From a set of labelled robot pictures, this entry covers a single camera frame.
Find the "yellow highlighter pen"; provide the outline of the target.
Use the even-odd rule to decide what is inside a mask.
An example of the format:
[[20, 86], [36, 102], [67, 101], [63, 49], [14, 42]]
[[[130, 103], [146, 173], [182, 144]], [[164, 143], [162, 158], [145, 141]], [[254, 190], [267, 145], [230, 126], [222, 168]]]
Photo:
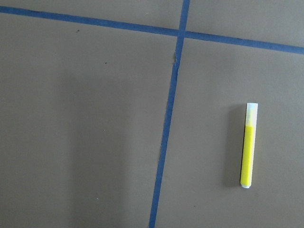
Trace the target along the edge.
[[249, 189], [252, 184], [253, 162], [257, 130], [258, 103], [247, 103], [244, 127], [240, 185]]

